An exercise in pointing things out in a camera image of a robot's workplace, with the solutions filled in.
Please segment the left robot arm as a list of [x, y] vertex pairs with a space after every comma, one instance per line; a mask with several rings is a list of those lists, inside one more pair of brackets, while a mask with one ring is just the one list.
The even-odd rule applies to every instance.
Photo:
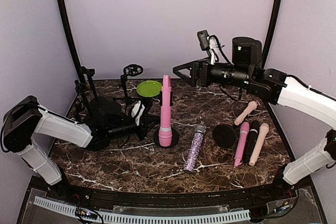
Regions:
[[136, 135], [143, 140], [160, 122], [157, 115], [148, 114], [146, 106], [138, 101], [130, 115], [122, 111], [121, 104], [108, 102], [89, 112], [84, 122], [61, 116], [30, 95], [4, 115], [1, 129], [3, 152], [20, 156], [63, 201], [74, 197], [74, 189], [64, 180], [61, 169], [48, 157], [33, 139], [34, 134], [54, 137], [89, 151], [100, 151], [111, 140]]

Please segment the pink microphone front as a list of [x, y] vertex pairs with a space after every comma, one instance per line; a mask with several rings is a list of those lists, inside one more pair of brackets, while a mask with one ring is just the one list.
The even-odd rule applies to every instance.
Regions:
[[162, 105], [161, 105], [161, 122], [159, 129], [159, 144], [163, 147], [169, 147], [172, 142], [171, 129], [171, 79], [169, 75], [163, 76], [162, 84]]

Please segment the black round-base mic stand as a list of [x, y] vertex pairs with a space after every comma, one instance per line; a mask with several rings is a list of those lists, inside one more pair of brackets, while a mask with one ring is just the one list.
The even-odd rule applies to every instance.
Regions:
[[96, 86], [93, 81], [93, 76], [95, 75], [95, 70], [94, 69], [88, 69], [86, 67], [80, 67], [80, 71], [82, 74], [87, 76], [87, 80], [90, 86], [90, 90], [93, 94], [93, 99], [89, 102], [90, 108], [93, 110], [98, 110], [101, 108], [103, 105], [108, 103], [107, 98], [98, 96], [97, 91], [96, 91]]

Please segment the purple glitter microphone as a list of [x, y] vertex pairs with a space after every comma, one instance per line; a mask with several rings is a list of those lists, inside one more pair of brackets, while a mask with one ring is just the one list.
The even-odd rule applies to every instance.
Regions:
[[205, 125], [200, 124], [196, 126], [195, 133], [191, 142], [191, 147], [189, 149], [187, 159], [184, 163], [184, 170], [187, 172], [192, 172], [195, 167], [195, 163], [202, 146], [205, 132]]

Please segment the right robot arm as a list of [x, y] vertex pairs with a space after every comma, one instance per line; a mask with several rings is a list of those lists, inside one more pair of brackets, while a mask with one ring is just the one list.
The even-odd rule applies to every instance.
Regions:
[[335, 98], [316, 90], [298, 77], [276, 69], [262, 69], [262, 44], [249, 37], [232, 40], [232, 62], [216, 61], [211, 37], [198, 36], [200, 47], [209, 58], [195, 60], [173, 68], [173, 73], [192, 87], [216, 83], [245, 89], [265, 102], [300, 111], [331, 127], [324, 139], [313, 149], [278, 171], [274, 184], [268, 188], [273, 200], [280, 199], [306, 176], [328, 164], [335, 163]]

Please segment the black microphone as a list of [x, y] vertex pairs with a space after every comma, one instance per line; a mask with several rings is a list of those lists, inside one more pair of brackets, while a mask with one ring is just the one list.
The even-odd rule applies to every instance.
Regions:
[[250, 161], [259, 134], [259, 128], [259, 122], [257, 120], [252, 121], [247, 135], [247, 141], [242, 158], [242, 162], [245, 164], [248, 164]]

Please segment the pink microphone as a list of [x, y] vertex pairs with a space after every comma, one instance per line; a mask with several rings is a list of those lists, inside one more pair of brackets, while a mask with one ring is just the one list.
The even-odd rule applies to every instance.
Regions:
[[234, 167], [238, 167], [241, 164], [243, 153], [245, 149], [245, 144], [247, 141], [247, 135], [249, 133], [250, 125], [248, 122], [243, 122], [239, 129], [239, 140], [237, 144], [237, 149], [234, 157]]
[[161, 105], [161, 122], [159, 129], [159, 144], [163, 147], [169, 147], [172, 142], [171, 129], [171, 79], [169, 75], [163, 76], [162, 84], [162, 105]]

